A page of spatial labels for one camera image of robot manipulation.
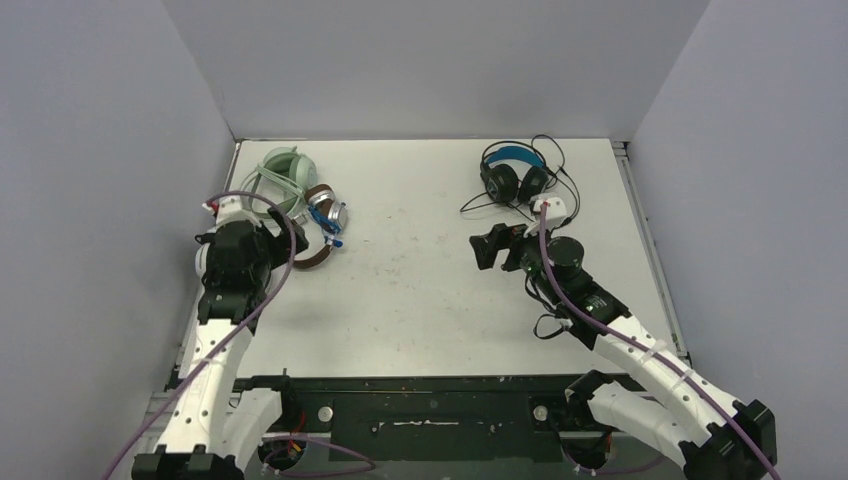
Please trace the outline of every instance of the blue headphone cushion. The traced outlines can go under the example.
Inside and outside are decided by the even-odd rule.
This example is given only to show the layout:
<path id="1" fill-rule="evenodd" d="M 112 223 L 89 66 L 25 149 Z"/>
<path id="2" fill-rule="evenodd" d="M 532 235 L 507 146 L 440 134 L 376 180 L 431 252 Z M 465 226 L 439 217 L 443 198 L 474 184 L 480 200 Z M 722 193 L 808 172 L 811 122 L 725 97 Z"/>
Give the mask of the blue headphone cushion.
<path id="1" fill-rule="evenodd" d="M 493 163 L 500 162 L 502 160 L 518 160 L 533 167 L 545 168 L 545 164 L 542 162 L 542 159 L 536 155 L 536 152 L 524 147 L 519 147 L 518 145 L 508 145 L 495 150 L 494 153 L 486 158 L 486 164 L 492 165 Z"/>

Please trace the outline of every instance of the white robotic arm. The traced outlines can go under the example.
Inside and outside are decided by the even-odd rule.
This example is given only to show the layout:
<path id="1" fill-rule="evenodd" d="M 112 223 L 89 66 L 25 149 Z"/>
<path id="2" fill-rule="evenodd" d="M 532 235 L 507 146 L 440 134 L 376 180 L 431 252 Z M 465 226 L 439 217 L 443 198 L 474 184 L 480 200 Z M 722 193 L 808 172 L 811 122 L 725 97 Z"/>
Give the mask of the white robotic arm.
<path id="1" fill-rule="evenodd" d="M 470 238 L 481 270 L 500 250 L 509 250 L 505 271 L 523 270 L 534 291 L 589 350 L 621 367 L 656 402 L 629 393 L 592 371 L 569 386 L 568 413 L 584 424 L 601 423 L 630 433 L 683 468 L 690 480 L 777 479 L 774 415 L 754 400 L 744 405 L 698 375 L 651 335 L 628 308 L 582 268 L 583 246 L 569 237 L 551 238 L 563 215 L 562 201 L 537 202 L 531 225 L 495 225 Z"/>
<path id="2" fill-rule="evenodd" d="M 215 227 L 196 237 L 201 247 L 195 267 L 203 294 L 194 326 L 191 368 L 198 373 L 184 380 L 190 383 L 154 451 L 136 456 L 134 480 L 184 475 L 243 478 L 262 435 L 283 414 L 282 388 L 263 388 L 246 390 L 233 414 L 226 417 L 238 365 L 266 301 L 271 271 L 290 259 L 292 250 L 295 254 L 305 250 L 307 242 L 298 226 L 272 211 L 271 217 L 282 229 L 274 237 L 238 197 L 224 197 L 208 207 L 215 214 Z"/>

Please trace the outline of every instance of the gray wall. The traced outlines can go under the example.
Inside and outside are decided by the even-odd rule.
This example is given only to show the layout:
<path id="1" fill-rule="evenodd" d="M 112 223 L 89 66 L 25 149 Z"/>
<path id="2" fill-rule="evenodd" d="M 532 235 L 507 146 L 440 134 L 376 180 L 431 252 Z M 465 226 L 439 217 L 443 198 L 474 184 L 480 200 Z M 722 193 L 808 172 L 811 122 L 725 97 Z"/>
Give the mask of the gray wall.
<path id="1" fill-rule="evenodd" d="M 237 137 L 629 139 L 708 0 L 164 0 Z"/>
<path id="2" fill-rule="evenodd" d="M 848 3 L 713 0 L 632 144 L 696 366 L 845 478 Z"/>
<path id="3" fill-rule="evenodd" d="M 158 2 L 0 7 L 0 465 L 97 478 L 173 364 L 233 143 Z"/>

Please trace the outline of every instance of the silver headphone ear cup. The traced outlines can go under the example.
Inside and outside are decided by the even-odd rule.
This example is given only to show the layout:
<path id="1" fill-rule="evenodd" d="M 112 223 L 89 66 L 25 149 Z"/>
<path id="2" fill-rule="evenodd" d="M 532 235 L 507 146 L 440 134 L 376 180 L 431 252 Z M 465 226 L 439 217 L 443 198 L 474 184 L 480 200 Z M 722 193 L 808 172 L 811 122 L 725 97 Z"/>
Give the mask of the silver headphone ear cup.
<path id="1" fill-rule="evenodd" d="M 327 216 L 330 220 L 336 223 L 342 230 L 344 230 L 347 225 L 347 208 L 345 208 L 345 204 L 341 202 L 333 202 L 330 206 L 329 215 Z"/>

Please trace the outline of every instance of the white tabletop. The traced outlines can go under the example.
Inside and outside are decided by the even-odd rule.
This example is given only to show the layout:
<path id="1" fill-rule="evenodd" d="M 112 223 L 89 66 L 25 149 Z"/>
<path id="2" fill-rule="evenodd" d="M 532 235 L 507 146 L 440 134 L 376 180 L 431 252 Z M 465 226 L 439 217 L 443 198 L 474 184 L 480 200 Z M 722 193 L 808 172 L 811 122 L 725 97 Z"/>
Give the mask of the white tabletop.
<path id="1" fill-rule="evenodd" d="M 567 334 L 549 341 L 533 336 L 543 310 L 525 294 L 523 273 L 498 268 L 505 252 L 494 269 L 477 269 L 468 237 L 487 233 L 495 223 L 524 222 L 497 206 L 458 213 L 483 191 L 478 163 L 489 143 L 243 142 L 231 188 L 272 148 L 297 145 L 318 165 L 320 181 L 347 203 L 350 220 L 344 247 L 319 268 L 294 272 L 262 314 L 238 376 L 280 374 L 283 368 L 296 377 L 621 372 Z M 583 206 L 558 234 L 582 242 L 585 269 L 673 345 L 609 141 L 560 144 Z M 538 146 L 559 164 L 552 144 Z M 567 191 L 561 193 L 573 205 Z M 320 248 L 317 226 L 310 223 L 306 231 L 310 251 Z"/>

